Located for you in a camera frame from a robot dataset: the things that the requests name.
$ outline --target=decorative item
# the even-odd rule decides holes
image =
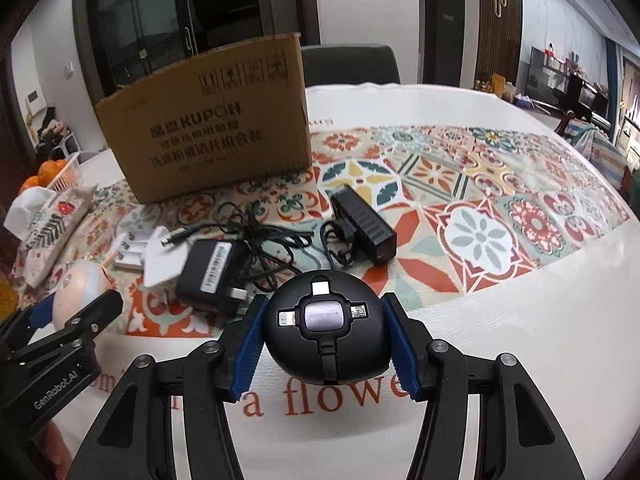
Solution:
[[[88,254],[76,263],[60,281],[53,297],[53,326],[60,330],[65,323],[110,288],[114,279],[107,271],[115,257],[109,254],[102,264],[92,262]]]
[[[504,94],[504,86],[506,85],[506,79],[504,76],[499,74],[494,74],[491,78],[491,86],[494,91],[494,94],[498,96],[499,99],[502,99],[502,95]]]

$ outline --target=doorway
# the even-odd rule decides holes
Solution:
[[[460,86],[465,0],[421,0],[424,38],[422,82]]]

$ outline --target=fruit basket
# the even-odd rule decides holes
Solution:
[[[78,161],[79,153],[73,153],[65,167],[49,183],[47,189],[60,192],[73,186],[82,185],[82,169]]]

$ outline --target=patterned tablecloth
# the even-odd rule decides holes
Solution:
[[[313,166],[140,205],[126,181],[96,193],[49,278],[24,290],[22,304],[46,296],[76,260],[104,255],[120,232],[170,230],[213,219],[218,205],[259,200],[260,220],[313,228],[302,270],[326,268],[318,229],[328,195],[350,184],[398,233],[398,255],[384,267],[364,258],[350,268],[376,293],[392,290],[407,310],[517,278],[580,250],[628,219],[622,199],[559,137],[443,126],[380,126],[315,132]],[[219,235],[206,230],[202,236]],[[114,268],[125,310],[112,330],[127,335],[206,337],[223,320],[142,285],[142,274]],[[281,282],[289,276],[279,276]],[[250,293],[255,293],[252,286]]]

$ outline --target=chair backrest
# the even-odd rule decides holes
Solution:
[[[305,87],[361,83],[400,84],[394,51],[382,44],[304,46],[302,66],[305,71]]]

